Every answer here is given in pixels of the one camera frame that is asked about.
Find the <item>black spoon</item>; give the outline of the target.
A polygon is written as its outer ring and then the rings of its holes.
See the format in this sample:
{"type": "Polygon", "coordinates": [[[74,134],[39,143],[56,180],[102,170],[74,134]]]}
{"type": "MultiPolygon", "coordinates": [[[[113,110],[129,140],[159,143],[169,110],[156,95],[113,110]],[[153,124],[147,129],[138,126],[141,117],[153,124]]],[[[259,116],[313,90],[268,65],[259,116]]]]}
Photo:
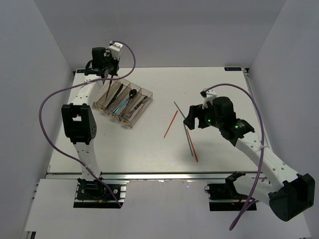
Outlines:
{"type": "Polygon", "coordinates": [[[125,108],[128,106],[129,102],[136,96],[136,94],[137,94],[137,90],[136,89],[130,90],[129,96],[121,104],[122,113],[125,112],[125,108]]]}

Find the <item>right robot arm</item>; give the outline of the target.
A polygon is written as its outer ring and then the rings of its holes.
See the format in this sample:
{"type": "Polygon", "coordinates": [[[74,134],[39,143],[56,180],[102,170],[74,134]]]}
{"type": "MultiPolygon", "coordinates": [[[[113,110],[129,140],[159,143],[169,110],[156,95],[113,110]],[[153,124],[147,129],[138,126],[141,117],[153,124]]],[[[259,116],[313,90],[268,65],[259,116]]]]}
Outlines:
{"type": "Polygon", "coordinates": [[[314,204],[315,180],[309,174],[301,175],[284,163],[272,150],[261,145],[254,128],[245,120],[237,118],[233,103],[228,97],[217,97],[203,105],[189,107],[184,124],[195,128],[209,126],[219,129],[223,138],[261,166],[262,173],[271,182],[258,182],[253,199],[270,206],[273,213],[287,222],[314,204]]]}

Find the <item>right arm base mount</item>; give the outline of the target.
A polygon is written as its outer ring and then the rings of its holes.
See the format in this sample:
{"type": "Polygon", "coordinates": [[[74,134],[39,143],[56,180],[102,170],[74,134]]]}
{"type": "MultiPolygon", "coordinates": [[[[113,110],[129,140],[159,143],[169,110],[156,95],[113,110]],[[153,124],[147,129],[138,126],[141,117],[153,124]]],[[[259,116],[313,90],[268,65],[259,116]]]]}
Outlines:
{"type": "Polygon", "coordinates": [[[211,212],[239,212],[248,197],[230,192],[226,184],[207,184],[204,191],[208,194],[211,212]]]}

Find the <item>blue iridescent knife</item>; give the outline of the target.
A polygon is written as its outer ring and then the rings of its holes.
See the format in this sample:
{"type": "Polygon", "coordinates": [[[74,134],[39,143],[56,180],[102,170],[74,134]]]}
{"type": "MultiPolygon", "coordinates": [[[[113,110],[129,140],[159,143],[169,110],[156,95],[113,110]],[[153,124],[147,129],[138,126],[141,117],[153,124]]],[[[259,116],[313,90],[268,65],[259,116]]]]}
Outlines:
{"type": "Polygon", "coordinates": [[[106,91],[106,95],[105,95],[105,101],[106,99],[108,98],[108,94],[109,94],[109,91],[110,91],[110,87],[112,85],[112,79],[113,79],[114,75],[111,76],[111,80],[109,81],[109,84],[108,84],[108,89],[106,91]]]}

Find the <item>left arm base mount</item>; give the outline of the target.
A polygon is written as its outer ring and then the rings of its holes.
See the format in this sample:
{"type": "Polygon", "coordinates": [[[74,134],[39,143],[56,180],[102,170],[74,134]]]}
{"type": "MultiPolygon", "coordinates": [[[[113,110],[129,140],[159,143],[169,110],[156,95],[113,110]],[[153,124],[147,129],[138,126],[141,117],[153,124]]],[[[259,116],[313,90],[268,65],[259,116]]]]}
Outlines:
{"type": "Polygon", "coordinates": [[[126,185],[111,183],[109,188],[97,180],[77,179],[73,208],[119,209],[125,199],[126,185]]]}

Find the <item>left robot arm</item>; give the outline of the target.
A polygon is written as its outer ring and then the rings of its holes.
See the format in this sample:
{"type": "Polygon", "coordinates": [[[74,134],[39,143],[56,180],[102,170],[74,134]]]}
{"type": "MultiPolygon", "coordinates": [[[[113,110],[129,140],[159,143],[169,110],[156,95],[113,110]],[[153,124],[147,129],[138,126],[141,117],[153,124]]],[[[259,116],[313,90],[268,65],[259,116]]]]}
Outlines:
{"type": "Polygon", "coordinates": [[[94,138],[97,125],[91,110],[93,101],[103,86],[103,79],[117,76],[119,60],[123,45],[114,42],[107,48],[92,49],[92,60],[84,70],[83,83],[71,103],[62,106],[64,132],[74,145],[79,160],[82,162],[80,183],[89,182],[88,193],[95,199],[105,194],[105,186],[94,180],[99,178],[99,169],[95,150],[94,138]]]}

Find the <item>black iridescent knife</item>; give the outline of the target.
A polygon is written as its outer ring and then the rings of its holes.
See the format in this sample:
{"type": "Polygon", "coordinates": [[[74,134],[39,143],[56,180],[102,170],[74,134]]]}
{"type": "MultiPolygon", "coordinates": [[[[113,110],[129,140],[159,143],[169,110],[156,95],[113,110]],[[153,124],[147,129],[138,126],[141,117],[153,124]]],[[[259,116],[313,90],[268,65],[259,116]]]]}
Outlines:
{"type": "Polygon", "coordinates": [[[110,102],[108,103],[108,105],[106,106],[107,109],[108,109],[108,108],[113,104],[113,102],[117,99],[117,96],[118,96],[118,94],[122,91],[123,87],[124,87],[124,84],[121,84],[121,85],[119,86],[119,88],[118,88],[117,91],[115,92],[114,96],[112,97],[112,99],[110,100],[110,102]]]}

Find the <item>rainbow iridescent spoon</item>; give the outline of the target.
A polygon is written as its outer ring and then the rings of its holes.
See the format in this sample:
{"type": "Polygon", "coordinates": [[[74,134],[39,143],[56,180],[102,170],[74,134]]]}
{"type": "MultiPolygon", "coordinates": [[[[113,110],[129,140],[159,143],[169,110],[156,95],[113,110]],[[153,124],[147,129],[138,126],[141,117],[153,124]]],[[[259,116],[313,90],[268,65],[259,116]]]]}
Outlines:
{"type": "Polygon", "coordinates": [[[137,94],[137,90],[136,89],[132,89],[129,92],[129,96],[126,100],[124,100],[123,103],[121,103],[113,112],[113,114],[116,114],[125,104],[128,104],[137,94]]]}

